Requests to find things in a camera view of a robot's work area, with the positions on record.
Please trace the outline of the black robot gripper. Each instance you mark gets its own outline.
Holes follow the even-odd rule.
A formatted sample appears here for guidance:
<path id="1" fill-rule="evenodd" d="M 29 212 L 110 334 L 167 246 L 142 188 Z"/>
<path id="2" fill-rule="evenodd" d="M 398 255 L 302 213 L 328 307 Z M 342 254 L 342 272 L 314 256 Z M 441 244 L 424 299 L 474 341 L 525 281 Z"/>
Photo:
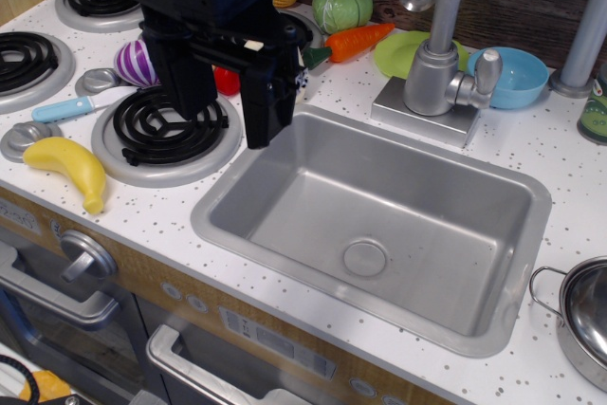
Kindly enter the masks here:
<path id="1" fill-rule="evenodd" d="M 185 120 L 216 101 L 212 66 L 240 73 L 249 149 L 263 149 L 292 122 L 304 40 L 273 0 L 137 0 L 148 54 Z"/>

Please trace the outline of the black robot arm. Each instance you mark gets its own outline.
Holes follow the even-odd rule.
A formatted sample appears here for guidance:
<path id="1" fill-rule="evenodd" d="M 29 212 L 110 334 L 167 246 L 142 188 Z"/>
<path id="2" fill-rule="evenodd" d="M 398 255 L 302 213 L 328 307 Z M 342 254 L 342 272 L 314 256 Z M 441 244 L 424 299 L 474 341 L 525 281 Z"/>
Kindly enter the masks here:
<path id="1" fill-rule="evenodd" d="M 239 76 L 248 147 L 291 122 L 304 73 L 303 35 L 273 0 L 135 0 L 142 37 L 173 108 L 193 120 L 217 99 L 213 69 Z"/>

